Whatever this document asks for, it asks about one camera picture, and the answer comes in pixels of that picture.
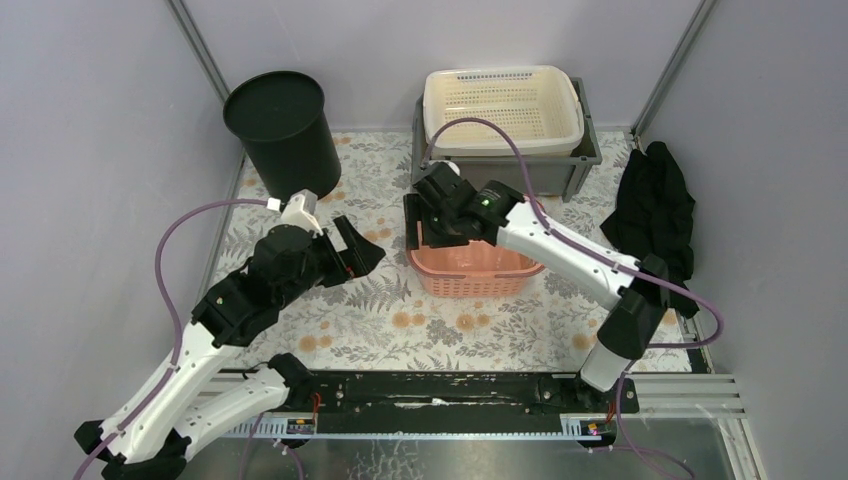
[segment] white basket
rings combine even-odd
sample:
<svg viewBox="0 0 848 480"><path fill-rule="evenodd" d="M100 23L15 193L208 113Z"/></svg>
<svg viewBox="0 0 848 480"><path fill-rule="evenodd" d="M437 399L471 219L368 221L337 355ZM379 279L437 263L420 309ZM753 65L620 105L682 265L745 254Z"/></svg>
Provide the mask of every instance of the white basket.
<svg viewBox="0 0 848 480"><path fill-rule="evenodd" d="M583 139L583 109L568 76L556 67L445 70L424 84L424 130L430 143L447 122L478 117L501 127L523 154L568 155ZM439 136L438 156L512 155L495 131L476 123Z"/></svg>

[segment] gray floor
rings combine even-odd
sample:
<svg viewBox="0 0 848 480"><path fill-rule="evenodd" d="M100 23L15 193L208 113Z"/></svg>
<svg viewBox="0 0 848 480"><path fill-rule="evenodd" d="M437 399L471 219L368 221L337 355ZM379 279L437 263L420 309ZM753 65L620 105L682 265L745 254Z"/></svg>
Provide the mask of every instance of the gray floor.
<svg viewBox="0 0 848 480"><path fill-rule="evenodd" d="M637 445L685 461L698 478L733 478L721 435L709 420L634 419L627 425ZM180 479L235 480L243 447L244 440L219 439L191 462ZM293 460L270 442L254 441L253 447L246 479L297 478ZM313 440L297 452L310 479L660 478L632 453L589 454L573 442ZM683 475L673 465L668 468Z"/></svg>

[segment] black cylinder container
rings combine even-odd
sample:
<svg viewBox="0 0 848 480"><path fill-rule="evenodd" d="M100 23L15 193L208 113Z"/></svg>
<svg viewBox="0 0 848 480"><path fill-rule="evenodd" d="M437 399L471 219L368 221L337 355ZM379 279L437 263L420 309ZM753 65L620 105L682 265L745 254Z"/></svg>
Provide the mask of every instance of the black cylinder container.
<svg viewBox="0 0 848 480"><path fill-rule="evenodd" d="M307 188L326 196L341 164L324 115L324 91L298 72L269 72L239 85L224 103L224 123L240 140L271 196Z"/></svg>

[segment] white wall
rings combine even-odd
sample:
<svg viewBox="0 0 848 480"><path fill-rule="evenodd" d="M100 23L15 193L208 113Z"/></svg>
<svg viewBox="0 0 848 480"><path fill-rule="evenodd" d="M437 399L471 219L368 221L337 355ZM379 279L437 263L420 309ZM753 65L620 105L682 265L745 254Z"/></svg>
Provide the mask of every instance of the white wall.
<svg viewBox="0 0 848 480"><path fill-rule="evenodd" d="M0 478L70 478L76 427L169 350L153 253L227 193L239 145L220 112L162 1L0 5ZM168 247L182 313L219 218Z"/></svg>
<svg viewBox="0 0 848 480"><path fill-rule="evenodd" d="M691 286L728 318L773 479L843 478L848 318L848 3L724 0L648 139L695 209Z"/></svg>
<svg viewBox="0 0 848 480"><path fill-rule="evenodd" d="M551 64L585 80L595 123L638 117L698 0L190 0L230 88L299 70L330 125L408 128L430 72Z"/></svg>

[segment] metal corner post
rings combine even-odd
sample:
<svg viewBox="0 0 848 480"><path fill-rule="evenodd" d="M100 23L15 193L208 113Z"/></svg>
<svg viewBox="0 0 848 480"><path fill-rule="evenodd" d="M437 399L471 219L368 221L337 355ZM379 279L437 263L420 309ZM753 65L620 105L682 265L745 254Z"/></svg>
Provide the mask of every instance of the metal corner post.
<svg viewBox="0 0 848 480"><path fill-rule="evenodd" d="M165 0L165 3L168 5L171 13L174 14L174 20L176 20L177 25L179 25L180 30L185 35L186 41L188 41L194 55L197 57L197 61L200 62L200 66L203 68L206 78L209 79L209 83L212 84L215 94L218 95L221 103L223 103L230 95L230 89L227 88L227 82L224 80L224 76L218 69L215 59L212 58L209 47L206 46L206 42L200 35L200 30L197 29L194 19L191 18L188 7L186 7L183 0Z"/></svg>
<svg viewBox="0 0 848 480"><path fill-rule="evenodd" d="M719 0L701 0L698 4L698 7L695 9L695 13L692 14L692 18L689 20L689 25L686 26L686 30L680 37L680 41L677 42L677 46L674 48L671 58L668 59L665 69L663 69L659 80L657 80L657 84L654 86L651 96L648 97L648 102L645 104L645 107L642 108L642 113L639 114L639 118L636 119L636 123L633 124L634 136L642 136L654 120L663 100L674 83L674 79L677 78L677 74L680 73L681 67L683 67L689 53L692 51L692 46L701 34L710 13L712 13L713 8L716 6L718 1Z"/></svg>

